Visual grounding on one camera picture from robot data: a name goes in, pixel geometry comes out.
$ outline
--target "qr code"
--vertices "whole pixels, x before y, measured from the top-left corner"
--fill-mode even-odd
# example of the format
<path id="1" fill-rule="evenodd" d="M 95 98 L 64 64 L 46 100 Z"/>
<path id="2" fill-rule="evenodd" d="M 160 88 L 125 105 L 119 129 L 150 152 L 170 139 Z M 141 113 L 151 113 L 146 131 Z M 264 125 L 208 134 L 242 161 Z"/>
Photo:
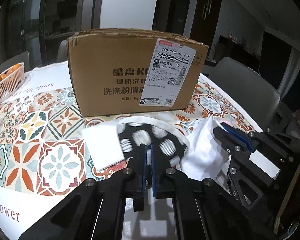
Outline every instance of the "qr code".
<path id="1" fill-rule="evenodd" d="M 177 80 L 176 78 L 169 78 L 167 85 L 174 85 L 176 80 Z"/>
<path id="2" fill-rule="evenodd" d="M 166 102 L 164 103 L 165 106 L 171 106 L 173 102 L 173 99 L 166 99 Z"/>

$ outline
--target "table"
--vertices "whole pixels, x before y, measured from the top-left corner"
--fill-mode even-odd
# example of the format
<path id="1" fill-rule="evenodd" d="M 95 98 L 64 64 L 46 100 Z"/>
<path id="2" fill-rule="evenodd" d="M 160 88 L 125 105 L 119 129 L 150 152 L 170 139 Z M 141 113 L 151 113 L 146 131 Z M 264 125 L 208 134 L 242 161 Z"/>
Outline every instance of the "table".
<path id="1" fill-rule="evenodd" d="M 67 62 L 36 68 L 27 73 L 16 93 L 0 104 L 0 227 L 6 235 L 18 239 L 86 178 L 107 179 L 126 167 L 122 161 L 96 171 L 82 129 L 131 115 L 163 120 L 184 135 L 210 115 L 245 132 L 262 131 L 203 75 L 187 109 L 84 118 L 74 97 Z"/>

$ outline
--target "white sticker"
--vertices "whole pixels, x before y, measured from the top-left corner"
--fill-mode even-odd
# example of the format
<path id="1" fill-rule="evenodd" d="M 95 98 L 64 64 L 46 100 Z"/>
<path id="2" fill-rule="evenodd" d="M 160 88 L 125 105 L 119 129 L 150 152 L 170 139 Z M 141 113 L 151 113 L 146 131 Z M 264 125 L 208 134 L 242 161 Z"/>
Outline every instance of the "white sticker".
<path id="1" fill-rule="evenodd" d="M 173 106 L 195 53 L 195 49 L 158 39 L 140 106 Z"/>

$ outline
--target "chair backrest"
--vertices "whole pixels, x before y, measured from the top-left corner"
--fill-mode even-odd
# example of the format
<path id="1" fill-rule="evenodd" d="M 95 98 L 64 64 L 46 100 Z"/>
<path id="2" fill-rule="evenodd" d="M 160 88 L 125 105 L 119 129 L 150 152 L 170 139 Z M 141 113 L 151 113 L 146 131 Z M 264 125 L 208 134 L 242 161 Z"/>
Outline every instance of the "chair backrest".
<path id="1" fill-rule="evenodd" d="M 57 55 L 57 63 L 64 62 L 68 60 L 67 55 L 67 40 L 61 41 L 58 49 L 58 55 Z"/>
<path id="2" fill-rule="evenodd" d="M 267 128 L 279 103 L 279 92 L 245 65 L 225 57 L 209 79 L 234 99 L 261 127 Z"/>
<path id="3" fill-rule="evenodd" d="M 29 52 L 25 51 L 22 52 L 19 55 L 16 55 L 15 57 L 8 59 L 7 61 L 5 61 L 4 63 L 2 63 L 0 65 L 0 73 L 2 73 L 3 71 L 5 71 L 6 69 L 12 67 L 13 65 L 20 63 L 20 62 L 24 62 L 24 68 L 25 68 L 25 72 L 30 71 L 30 64 L 29 64 Z"/>

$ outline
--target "red logo on label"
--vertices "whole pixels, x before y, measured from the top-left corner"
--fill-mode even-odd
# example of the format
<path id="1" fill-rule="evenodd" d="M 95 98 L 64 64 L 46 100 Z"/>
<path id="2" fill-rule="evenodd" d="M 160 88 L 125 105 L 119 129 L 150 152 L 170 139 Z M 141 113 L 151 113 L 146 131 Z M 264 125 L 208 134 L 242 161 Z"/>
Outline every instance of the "red logo on label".
<path id="1" fill-rule="evenodd" d="M 163 44 L 163 45 L 167 45 L 167 46 L 172 46 L 172 42 L 170 41 L 163 41 L 163 40 L 159 40 L 159 44 Z"/>

